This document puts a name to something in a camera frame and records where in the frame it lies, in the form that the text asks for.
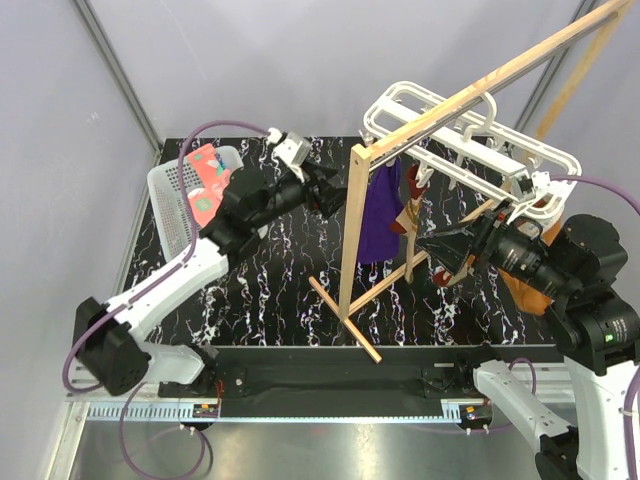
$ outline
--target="table surface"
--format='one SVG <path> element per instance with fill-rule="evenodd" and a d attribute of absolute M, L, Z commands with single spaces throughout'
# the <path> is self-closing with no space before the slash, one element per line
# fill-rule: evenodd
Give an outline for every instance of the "table surface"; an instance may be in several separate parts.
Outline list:
<path fill-rule="evenodd" d="M 571 408 L 556 412 L 575 420 Z M 504 417 L 495 422 L 504 425 Z M 175 425 L 127 422 L 127 448 L 136 465 L 171 478 L 188 471 L 200 444 Z M 214 424 L 205 430 L 213 451 L 193 478 L 207 480 L 536 480 L 534 455 L 514 429 L 465 435 L 453 425 Z M 72 479 L 136 479 L 122 460 L 117 422 L 85 426 Z"/>
<path fill-rule="evenodd" d="M 348 160 L 356 137 L 312 139 L 314 161 L 339 169 L 338 182 L 346 185 Z M 256 166 L 268 181 L 281 172 L 263 138 L 202 139 L 192 145 L 212 142 L 238 149 L 245 166 Z M 162 160 L 177 158 L 180 139 L 166 141 Z M 434 153 L 455 155 L 435 142 Z M 411 160 L 401 159 L 406 172 Z M 483 178 L 484 167 L 467 165 Z M 498 178 L 488 178 L 495 183 Z M 456 223 L 484 199 L 464 186 L 448 189 L 449 180 L 434 174 L 423 198 L 420 235 Z M 401 198 L 408 197 L 406 181 Z M 309 276 L 338 296 L 344 209 L 329 220 L 304 208 L 284 215 L 269 225 L 267 241 L 258 254 L 184 302 L 150 335 L 150 341 L 217 345 L 333 345 L 338 339 L 336 317 L 309 286 Z M 399 256 L 387 262 L 358 265 L 353 298 L 404 263 Z M 146 278 L 165 263 L 151 205 L 147 206 L 129 267 L 125 289 Z M 444 289 L 431 281 L 431 262 L 416 270 L 413 284 L 403 280 L 370 302 L 351 318 L 376 345 L 477 345 L 548 344 L 551 337 L 542 320 L 523 314 L 514 306 L 497 271 L 489 269 L 476 278 Z"/>

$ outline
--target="cable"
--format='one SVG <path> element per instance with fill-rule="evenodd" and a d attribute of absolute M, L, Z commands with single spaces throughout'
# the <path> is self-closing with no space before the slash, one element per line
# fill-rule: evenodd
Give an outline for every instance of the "cable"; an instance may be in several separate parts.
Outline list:
<path fill-rule="evenodd" d="M 215 122 L 205 123 L 204 125 L 199 126 L 193 132 L 191 132 L 191 134 L 187 137 L 187 139 L 182 143 L 182 146 L 180 147 L 180 155 L 178 156 L 178 184 L 180 186 L 180 194 L 182 196 L 182 201 L 183 201 L 185 209 L 187 211 L 187 217 L 189 218 L 189 224 L 191 226 L 191 244 L 189 246 L 189 250 L 187 251 L 187 254 L 185 255 L 185 257 L 184 257 L 184 259 L 182 261 L 183 263 L 187 262 L 193 256 L 193 252 L 196 249 L 196 241 L 198 239 L 198 224 L 196 223 L 196 220 L 193 217 L 193 212 L 191 211 L 191 205 L 189 203 L 189 197 L 188 197 L 187 189 L 186 189 L 185 184 L 184 184 L 184 175 L 183 175 L 183 173 L 184 173 L 184 168 L 183 168 L 183 166 L 184 166 L 184 157 L 186 156 L 187 150 L 191 146 L 191 143 L 195 140 L 195 138 L 198 135 L 200 135 L 203 131 L 205 131 L 205 130 L 207 130 L 209 128 L 221 127 L 221 126 L 232 126 L 232 127 L 246 128 L 247 130 L 253 130 L 254 132 L 259 133 L 261 135 L 267 135 L 267 133 L 268 133 L 266 130 L 263 130 L 262 128 L 256 127 L 255 125 L 251 125 L 249 123 L 236 122 L 236 121 L 233 121 L 233 120 L 222 120 L 222 121 L 215 121 Z M 133 295 L 129 299 L 129 303 L 131 305 L 133 305 L 135 302 L 140 300 L 142 297 L 144 297 L 147 293 L 149 293 L 151 290 L 153 290 L 158 285 L 160 285 L 162 282 L 164 282 L 167 278 L 169 278 L 175 272 L 180 270 L 180 268 L 182 268 L 182 264 L 179 263 L 179 264 L 175 265 L 172 269 L 168 270 L 162 276 L 160 276 L 158 279 L 156 279 L 155 281 L 153 281 L 152 283 L 147 285 L 145 288 L 140 290 L 138 293 Z M 69 380 L 69 371 L 71 370 L 71 364 L 73 363 L 73 359 L 78 354 L 78 352 L 80 351 L 82 346 L 85 344 L 85 342 L 95 332 L 97 332 L 100 328 L 102 328 L 102 326 L 105 323 L 107 323 L 109 320 L 115 318 L 116 315 L 118 315 L 119 313 L 124 311 L 126 308 L 127 308 L 127 306 L 124 305 L 124 304 L 118 305 L 116 308 L 114 308 L 113 310 L 108 312 L 104 317 L 102 317 L 100 320 L 98 320 L 96 323 L 94 323 L 91 327 L 89 327 L 87 329 L 87 331 L 84 332 L 80 336 L 80 338 L 78 338 L 78 340 L 73 344 L 73 346 L 71 347 L 71 350 L 69 351 L 69 354 L 67 355 L 67 357 L 64 360 L 64 365 L 62 367 L 62 384 L 64 385 L 64 387 L 69 392 L 75 393 L 75 394 L 89 393 L 89 392 L 92 392 L 94 390 L 97 390 L 98 388 L 100 388 L 102 386 L 100 383 L 98 383 L 97 385 L 92 385 L 90 387 L 84 387 L 84 388 L 74 387 L 71 384 L 71 381 Z"/>
<path fill-rule="evenodd" d="M 552 175 L 552 181 L 569 181 L 569 182 L 581 182 L 588 183 L 590 185 L 596 185 L 598 187 L 609 190 L 616 195 L 622 197 L 631 207 L 640 215 L 640 203 L 626 190 L 607 182 L 606 180 L 600 180 L 599 178 L 581 177 L 576 175 Z M 628 412 L 633 408 L 633 402 L 636 397 L 640 395 L 640 367 L 633 376 L 627 388 L 627 393 L 624 397 L 624 409 Z M 627 415 L 623 416 L 624 426 L 624 440 L 625 450 L 627 453 L 627 468 L 629 469 L 629 478 L 631 480 L 638 480 L 638 466 L 636 464 L 636 446 L 635 439 L 633 437 L 633 418 Z"/>
<path fill-rule="evenodd" d="M 533 363 L 531 363 L 531 360 L 529 360 L 528 358 L 524 358 L 524 357 L 518 357 L 516 358 L 513 362 L 511 362 L 509 364 L 509 370 L 513 370 L 513 367 L 515 367 L 518 363 L 525 363 L 527 365 L 529 365 L 529 368 L 531 369 L 531 395 L 535 395 L 536 394 L 536 386 L 538 383 L 538 379 L 536 377 L 536 369 L 533 366 Z"/>
<path fill-rule="evenodd" d="M 138 386 L 136 386 L 136 388 L 133 389 L 133 391 L 131 392 L 131 395 L 129 395 L 129 398 L 124 404 L 124 408 L 122 409 L 122 412 L 120 412 L 120 419 L 118 421 L 118 437 L 120 439 L 120 451 L 122 452 L 122 458 L 124 458 L 124 461 L 129 466 L 129 468 L 131 468 L 131 470 L 133 470 L 135 473 L 140 475 L 142 478 L 147 478 L 150 480 L 186 480 L 190 478 L 194 473 L 196 473 L 196 471 L 200 468 L 200 465 L 202 465 L 202 462 L 204 461 L 204 454 L 207 448 L 208 440 L 207 440 L 207 437 L 205 437 L 200 430 L 196 430 L 193 427 L 189 429 L 191 433 L 195 432 L 198 435 L 198 438 L 200 439 L 200 447 L 201 447 L 200 456 L 198 457 L 198 460 L 196 461 L 195 465 L 191 468 L 191 470 L 189 470 L 187 473 L 180 475 L 178 477 L 156 477 L 155 475 L 150 475 L 144 472 L 143 470 L 138 468 L 138 466 L 135 463 L 133 463 L 133 459 L 131 458 L 131 455 L 127 451 L 127 447 L 124 442 L 124 423 L 125 423 L 124 417 L 127 414 L 129 405 L 131 404 L 133 397 L 136 396 L 136 394 L 140 391 L 140 389 L 144 385 L 145 385 L 144 382 L 140 382 Z"/>

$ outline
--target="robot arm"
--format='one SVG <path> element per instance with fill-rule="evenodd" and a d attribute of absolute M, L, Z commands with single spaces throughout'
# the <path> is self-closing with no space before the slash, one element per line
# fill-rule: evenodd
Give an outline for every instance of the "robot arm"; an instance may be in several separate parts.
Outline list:
<path fill-rule="evenodd" d="M 89 298 L 78 307 L 74 342 L 106 313 L 126 306 L 77 354 L 110 394 L 126 393 L 140 381 L 177 382 L 190 385 L 196 393 L 208 390 L 213 385 L 212 372 L 206 368 L 211 359 L 203 348 L 151 344 L 145 342 L 149 333 L 195 292 L 254 255 L 272 220 L 300 205 L 329 217 L 344 203 L 346 189 L 329 183 L 337 171 L 307 160 L 310 145 L 304 138 L 280 132 L 272 132 L 271 137 L 276 143 L 274 153 L 289 170 L 273 185 L 267 185 L 259 169 L 234 171 L 216 216 L 200 231 L 188 261 L 184 259 L 189 247 L 104 304 Z"/>
<path fill-rule="evenodd" d="M 452 274 L 472 259 L 471 271 L 494 266 L 553 300 L 544 318 L 565 356 L 579 428 L 551 413 L 486 348 L 462 361 L 466 388 L 491 399 L 525 436 L 543 479 L 627 478 L 621 412 L 640 360 L 640 318 L 612 289 L 627 261 L 619 235 L 602 219 L 576 215 L 547 245 L 542 227 L 519 228 L 536 223 L 509 223 L 510 213 L 503 203 L 418 244 Z"/>

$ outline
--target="purple garment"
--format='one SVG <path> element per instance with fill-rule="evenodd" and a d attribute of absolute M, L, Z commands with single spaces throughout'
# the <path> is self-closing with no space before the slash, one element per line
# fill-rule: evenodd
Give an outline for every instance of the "purple garment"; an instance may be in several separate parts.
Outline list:
<path fill-rule="evenodd" d="M 390 260 L 400 251 L 400 235 L 390 227 L 403 209 L 398 195 L 401 173 L 402 166 L 396 160 L 391 167 L 381 167 L 369 184 L 358 247 L 360 263 Z"/>

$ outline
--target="white wall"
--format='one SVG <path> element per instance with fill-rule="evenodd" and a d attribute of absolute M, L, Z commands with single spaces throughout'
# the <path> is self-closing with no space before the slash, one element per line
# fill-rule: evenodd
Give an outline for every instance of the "white wall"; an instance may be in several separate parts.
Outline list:
<path fill-rule="evenodd" d="M 0 5 L 0 465 L 42 478 L 75 307 L 111 293 L 152 154 L 63 0 Z"/>
<path fill-rule="evenodd" d="M 577 0 L 91 0 L 160 135 L 231 118 L 354 135 L 390 84 L 449 96 L 565 26 Z M 513 124 L 538 74 L 499 97 Z"/>
<path fill-rule="evenodd" d="M 585 38 L 572 53 L 544 105 L 531 123 L 535 130 L 589 44 Z M 640 7 L 623 19 L 605 50 L 549 132 L 546 142 L 576 156 L 584 175 L 620 185 L 640 199 Z M 615 225 L 630 260 L 615 288 L 640 312 L 640 218 L 624 200 L 598 187 L 579 185 L 568 213 L 591 213 Z"/>

